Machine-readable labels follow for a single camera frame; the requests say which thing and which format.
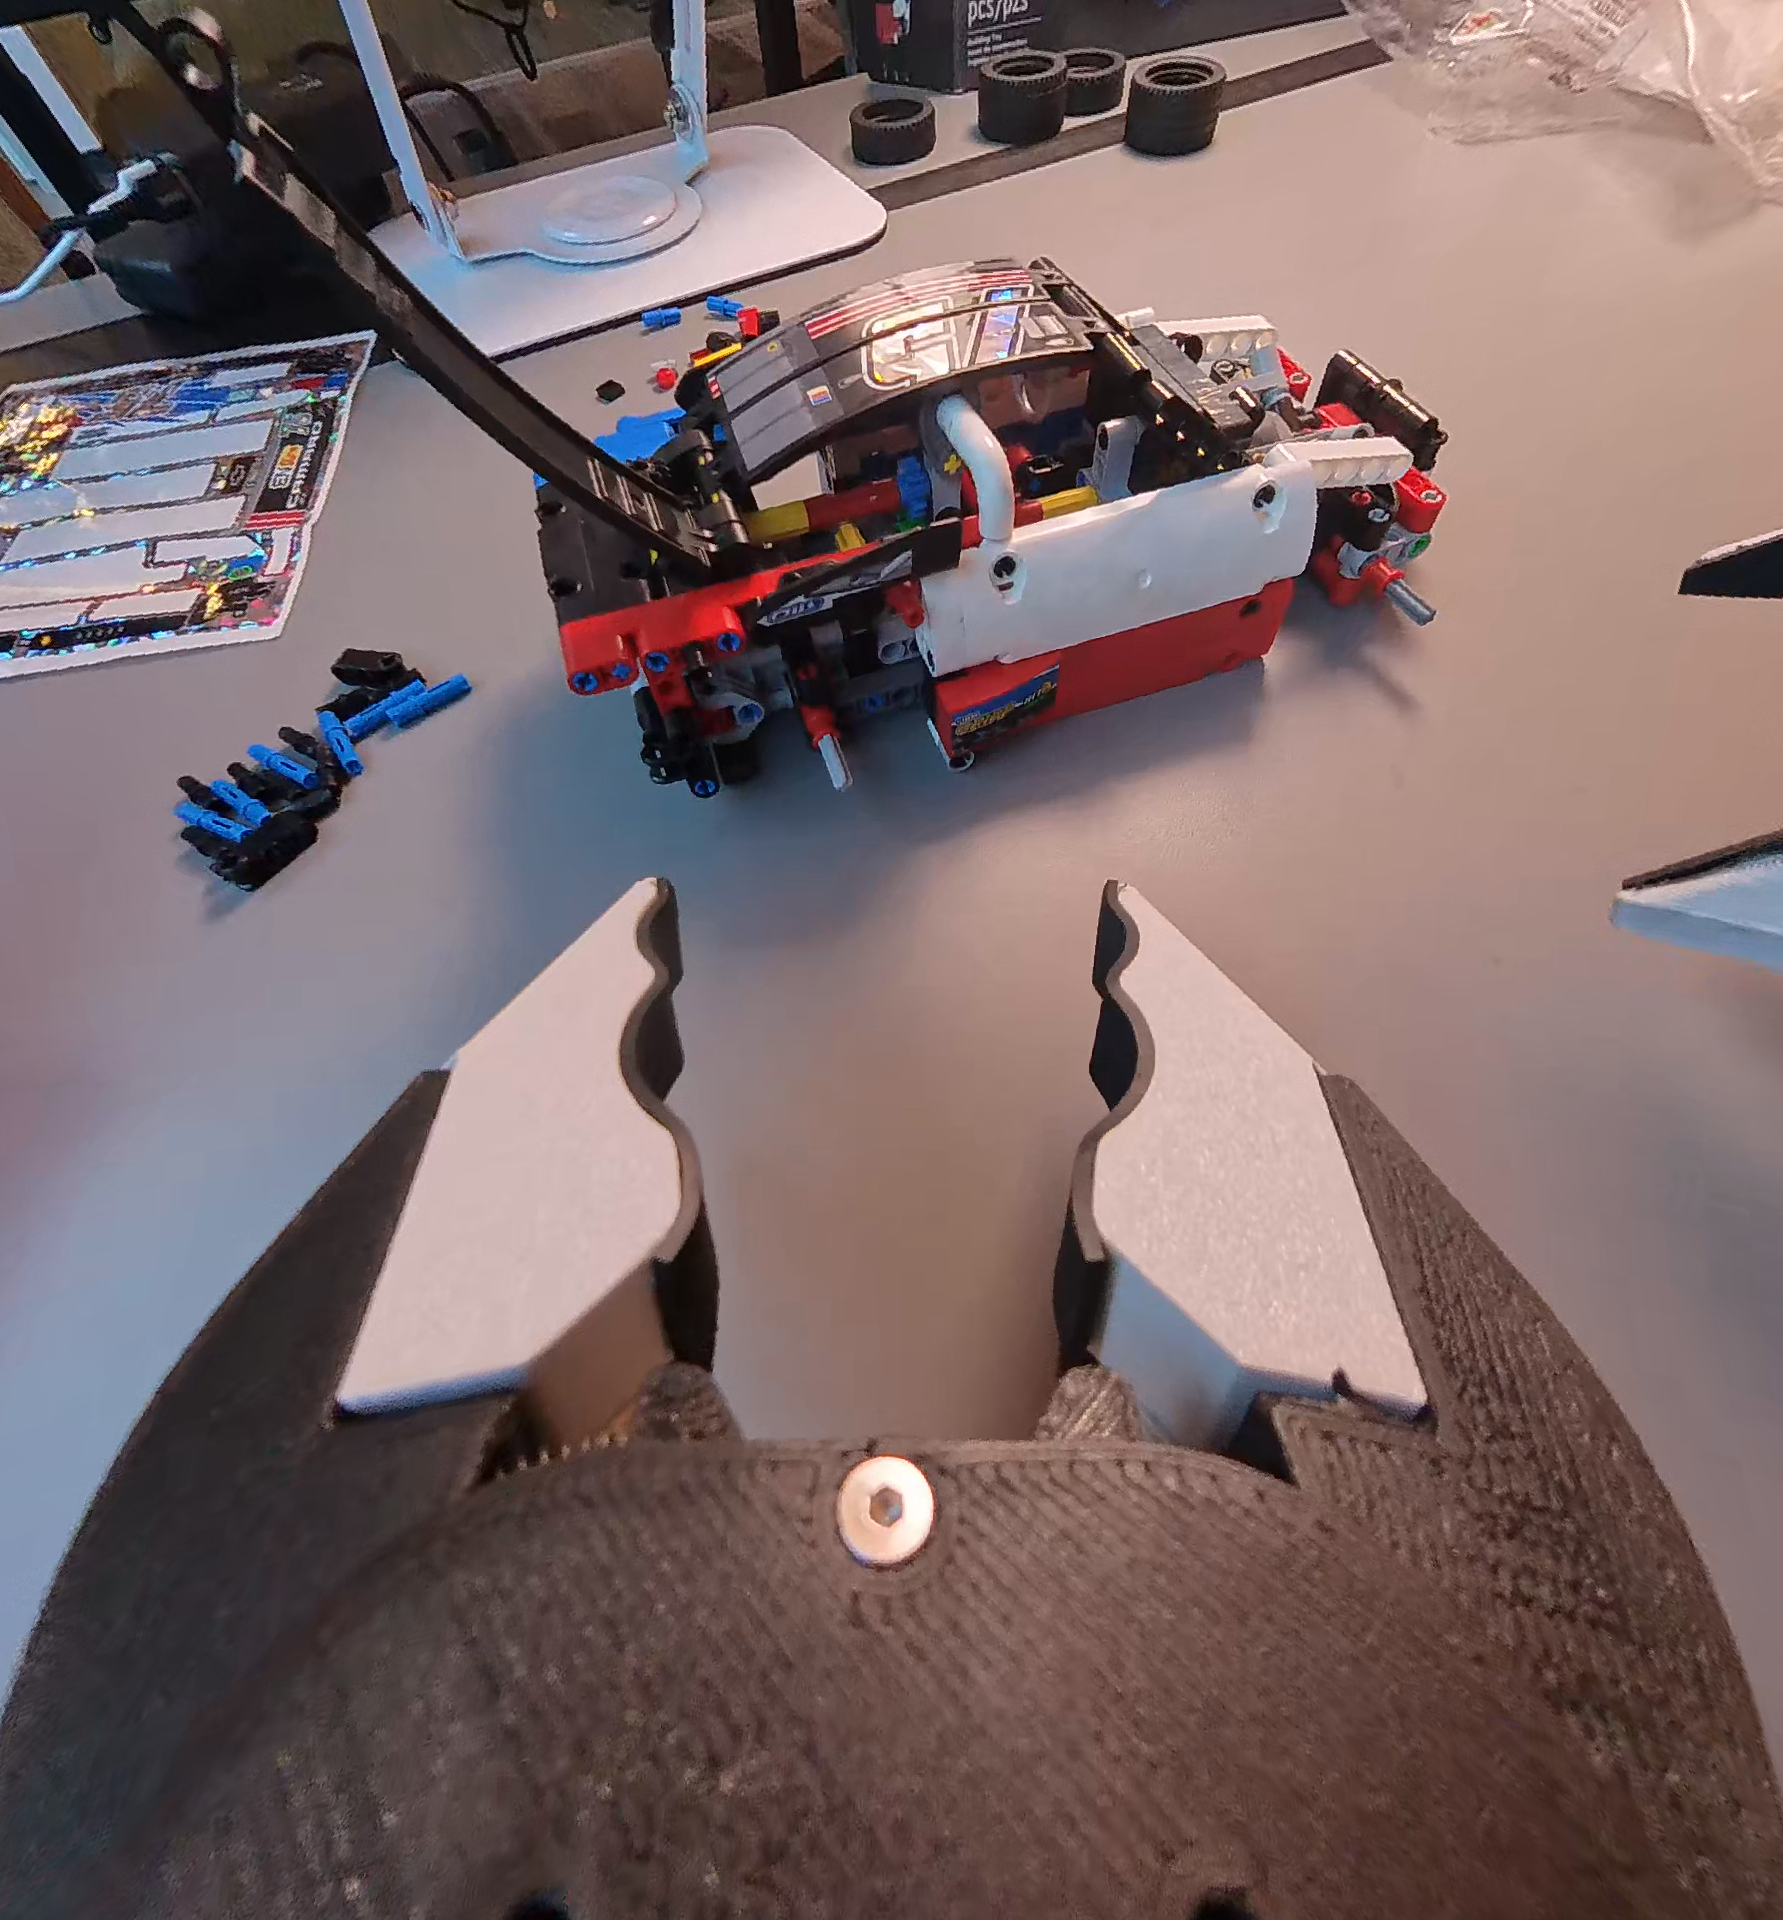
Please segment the white book stand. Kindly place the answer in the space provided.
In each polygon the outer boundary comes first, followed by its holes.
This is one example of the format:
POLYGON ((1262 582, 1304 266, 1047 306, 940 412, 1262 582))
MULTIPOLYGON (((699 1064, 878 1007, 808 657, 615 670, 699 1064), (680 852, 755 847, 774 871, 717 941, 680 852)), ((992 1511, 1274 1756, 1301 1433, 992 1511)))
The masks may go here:
POLYGON ((747 291, 886 229, 886 210, 792 133, 706 132, 701 3, 672 15, 664 146, 468 194, 428 179, 372 7, 340 3, 340 16, 410 206, 376 246, 488 358, 747 291))

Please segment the black power adapter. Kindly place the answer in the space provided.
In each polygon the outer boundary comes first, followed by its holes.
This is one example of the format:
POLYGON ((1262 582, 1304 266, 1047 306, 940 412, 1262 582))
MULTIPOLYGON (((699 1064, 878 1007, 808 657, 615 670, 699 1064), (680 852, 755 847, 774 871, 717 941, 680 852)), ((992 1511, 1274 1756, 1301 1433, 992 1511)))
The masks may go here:
MULTIPOLYGON (((288 143, 304 169, 363 229, 389 219, 395 169, 372 97, 351 67, 291 69, 244 86, 244 106, 288 143)), ((92 258, 137 309, 193 323, 269 309, 309 266, 309 248, 254 189, 229 177, 226 150, 167 83, 134 81, 95 110, 113 157, 167 153, 165 221, 131 221, 92 242, 92 258)))

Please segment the black lego set box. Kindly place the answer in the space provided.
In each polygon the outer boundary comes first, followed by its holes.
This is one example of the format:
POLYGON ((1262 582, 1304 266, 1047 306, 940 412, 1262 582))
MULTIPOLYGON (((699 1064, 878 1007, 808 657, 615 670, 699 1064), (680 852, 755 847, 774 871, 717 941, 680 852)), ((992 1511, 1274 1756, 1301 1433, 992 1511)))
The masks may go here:
POLYGON ((842 25, 861 74, 926 93, 976 86, 1001 54, 1060 50, 1067 3, 842 3, 842 25))

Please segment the holographic sticker sheet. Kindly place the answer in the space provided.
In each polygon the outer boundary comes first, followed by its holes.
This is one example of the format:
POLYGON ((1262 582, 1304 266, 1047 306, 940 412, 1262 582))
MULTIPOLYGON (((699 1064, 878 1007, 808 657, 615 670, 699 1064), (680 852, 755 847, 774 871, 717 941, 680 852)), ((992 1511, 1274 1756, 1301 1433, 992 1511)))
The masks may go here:
POLYGON ((280 637, 376 333, 0 394, 0 682, 280 637))

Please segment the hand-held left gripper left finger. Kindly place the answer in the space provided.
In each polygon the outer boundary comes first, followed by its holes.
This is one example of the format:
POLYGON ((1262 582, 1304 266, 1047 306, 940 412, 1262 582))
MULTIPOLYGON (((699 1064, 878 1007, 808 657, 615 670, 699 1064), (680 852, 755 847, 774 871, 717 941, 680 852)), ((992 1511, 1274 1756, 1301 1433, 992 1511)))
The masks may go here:
POLYGON ((345 1418, 515 1395, 542 1440, 708 1372, 718 1269, 683 1071, 677 899, 631 885, 443 1072, 337 1389, 345 1418))

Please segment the pile of colourful lego pieces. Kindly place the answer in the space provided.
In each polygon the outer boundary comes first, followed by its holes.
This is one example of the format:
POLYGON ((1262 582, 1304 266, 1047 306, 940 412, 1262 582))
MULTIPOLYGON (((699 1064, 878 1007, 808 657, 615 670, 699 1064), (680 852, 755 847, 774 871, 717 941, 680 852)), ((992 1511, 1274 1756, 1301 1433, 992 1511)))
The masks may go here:
POLYGON ((780 314, 774 309, 727 294, 706 297, 697 313, 676 305, 644 309, 638 326, 656 346, 652 386, 661 392, 676 390, 690 372, 712 371, 779 323, 780 314), (704 323, 704 336, 692 347, 677 341, 688 319, 704 323))

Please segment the clear plastic bags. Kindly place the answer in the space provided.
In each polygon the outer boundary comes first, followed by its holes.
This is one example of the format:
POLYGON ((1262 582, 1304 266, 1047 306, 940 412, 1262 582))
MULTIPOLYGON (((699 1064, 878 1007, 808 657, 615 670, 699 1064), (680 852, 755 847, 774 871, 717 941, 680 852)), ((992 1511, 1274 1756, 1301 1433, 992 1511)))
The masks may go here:
POLYGON ((1348 3, 1432 132, 1706 140, 1783 203, 1783 3, 1348 3))

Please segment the pile of blue black pins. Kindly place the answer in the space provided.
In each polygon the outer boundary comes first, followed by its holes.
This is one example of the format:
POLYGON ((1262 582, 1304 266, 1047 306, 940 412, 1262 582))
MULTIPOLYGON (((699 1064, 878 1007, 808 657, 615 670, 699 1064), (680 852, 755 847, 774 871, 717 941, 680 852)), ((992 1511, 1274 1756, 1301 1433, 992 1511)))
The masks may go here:
POLYGON ((175 818, 210 877, 254 894, 309 852, 365 776, 363 749, 421 728, 472 694, 463 673, 429 679, 395 652, 345 649, 308 728, 284 728, 212 778, 181 776, 175 818))

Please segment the lego race car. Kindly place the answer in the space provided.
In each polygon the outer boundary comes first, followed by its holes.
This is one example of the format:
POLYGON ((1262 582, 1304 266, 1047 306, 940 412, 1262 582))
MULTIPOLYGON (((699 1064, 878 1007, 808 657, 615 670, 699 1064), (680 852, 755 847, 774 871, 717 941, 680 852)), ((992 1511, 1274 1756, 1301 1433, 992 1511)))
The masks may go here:
POLYGON ((648 778, 754 781, 795 724, 834 790, 867 721, 951 771, 1029 730, 1262 661, 1297 584, 1424 627, 1441 421, 1262 316, 1114 313, 1039 258, 867 281, 536 474, 566 686, 627 692, 648 778))

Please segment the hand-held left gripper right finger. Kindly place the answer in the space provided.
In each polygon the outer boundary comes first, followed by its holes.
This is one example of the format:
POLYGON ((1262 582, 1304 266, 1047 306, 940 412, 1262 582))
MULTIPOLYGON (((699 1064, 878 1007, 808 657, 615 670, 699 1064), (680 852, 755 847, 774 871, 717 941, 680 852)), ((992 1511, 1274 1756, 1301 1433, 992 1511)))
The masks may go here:
POLYGON ((1092 962, 1064 1229, 1064 1363, 1162 1441, 1226 1452, 1258 1398, 1415 1423, 1429 1392, 1312 1055, 1122 881, 1092 962))

